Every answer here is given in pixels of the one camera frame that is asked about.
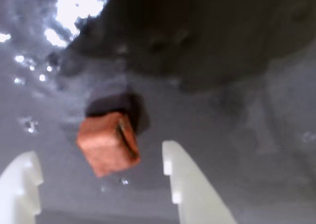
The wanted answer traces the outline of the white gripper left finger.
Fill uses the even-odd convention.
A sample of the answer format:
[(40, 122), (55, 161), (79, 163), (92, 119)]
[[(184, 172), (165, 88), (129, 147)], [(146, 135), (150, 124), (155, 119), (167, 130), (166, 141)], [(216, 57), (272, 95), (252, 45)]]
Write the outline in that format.
[(41, 213), (43, 174), (34, 151), (18, 155), (0, 175), (0, 222), (35, 224)]

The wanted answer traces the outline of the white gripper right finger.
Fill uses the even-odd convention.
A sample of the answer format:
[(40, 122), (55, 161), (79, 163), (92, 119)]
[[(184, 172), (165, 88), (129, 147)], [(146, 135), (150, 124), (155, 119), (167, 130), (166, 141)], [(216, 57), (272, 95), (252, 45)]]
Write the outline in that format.
[(186, 150), (162, 142), (163, 173), (169, 177), (172, 203), (181, 224), (236, 224), (231, 211)]

